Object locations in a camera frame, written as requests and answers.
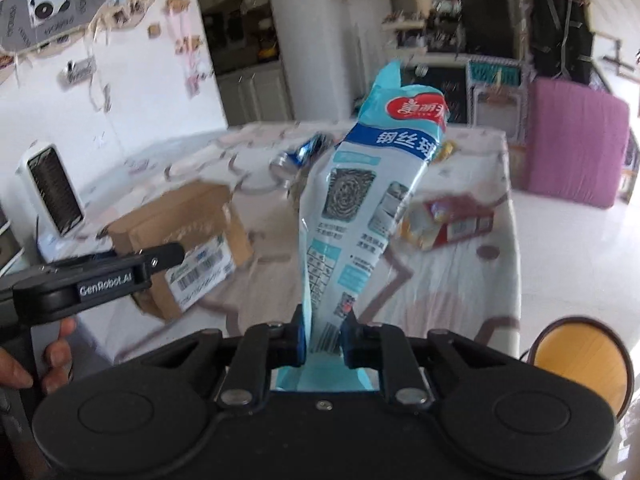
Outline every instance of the red logo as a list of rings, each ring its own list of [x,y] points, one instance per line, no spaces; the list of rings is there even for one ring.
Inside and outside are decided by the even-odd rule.
[[[439,94],[418,94],[414,97],[397,97],[386,104],[386,113],[394,119],[426,119],[444,128],[449,108]]]

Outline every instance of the white heater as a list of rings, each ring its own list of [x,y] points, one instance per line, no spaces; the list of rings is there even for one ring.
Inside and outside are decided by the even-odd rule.
[[[82,223],[82,204],[54,144],[32,144],[16,173],[36,211],[40,228],[65,237]]]

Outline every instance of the white floor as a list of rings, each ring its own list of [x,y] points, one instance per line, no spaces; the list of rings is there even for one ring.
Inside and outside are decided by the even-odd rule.
[[[603,473],[639,480],[640,207],[620,202],[603,211],[522,192],[513,201],[522,257],[520,347],[564,316],[596,317],[618,332],[634,361],[636,394]]]

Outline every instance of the pink cushion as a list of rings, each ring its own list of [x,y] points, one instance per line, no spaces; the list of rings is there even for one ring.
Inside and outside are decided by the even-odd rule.
[[[537,78],[529,87],[525,189],[611,207],[629,138],[629,107],[587,86]]]

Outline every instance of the tablecloth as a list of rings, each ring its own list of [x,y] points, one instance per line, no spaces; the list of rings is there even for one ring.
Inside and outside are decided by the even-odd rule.
[[[298,219],[285,183],[270,170],[283,149],[315,133],[341,139],[343,123],[254,123],[175,139],[148,148],[81,190],[86,221],[57,258],[110,247],[105,225],[169,189],[200,178],[226,182],[254,246],[254,257],[178,320],[163,322],[121,298],[79,314],[82,332],[111,362],[122,362],[204,328],[226,336],[269,320],[289,320],[300,302]],[[393,240],[354,306],[361,322],[388,322],[408,335],[449,328],[516,355],[519,345],[520,257],[510,199],[503,132],[450,126],[458,150],[433,164],[416,200],[470,193],[495,210],[490,234],[430,252]]]

